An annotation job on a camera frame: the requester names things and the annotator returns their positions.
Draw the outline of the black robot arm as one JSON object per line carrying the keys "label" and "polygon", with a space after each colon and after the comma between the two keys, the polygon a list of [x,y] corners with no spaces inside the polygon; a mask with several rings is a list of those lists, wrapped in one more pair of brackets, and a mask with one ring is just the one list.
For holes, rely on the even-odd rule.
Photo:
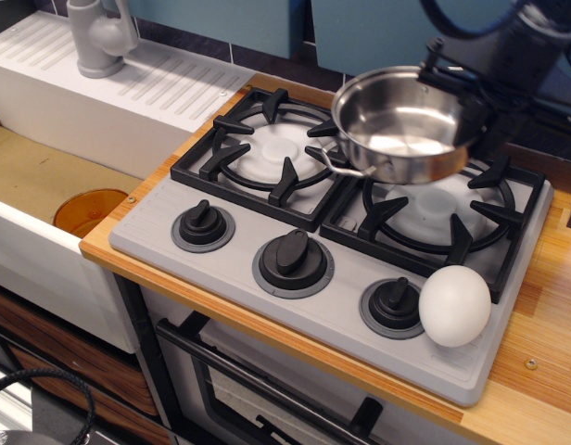
{"label": "black robot arm", "polygon": [[456,148],[482,159],[530,121],[571,136],[571,1],[515,1],[488,27],[469,31],[435,1],[422,8],[440,36],[419,79],[458,97]]}

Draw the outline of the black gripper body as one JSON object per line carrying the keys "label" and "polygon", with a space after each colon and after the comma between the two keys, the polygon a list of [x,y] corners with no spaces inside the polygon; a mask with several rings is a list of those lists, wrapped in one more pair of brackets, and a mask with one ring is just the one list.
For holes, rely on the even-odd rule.
{"label": "black gripper body", "polygon": [[563,48],[540,39],[434,39],[420,82],[457,97],[452,146],[484,158],[533,122],[571,136],[571,77]]}

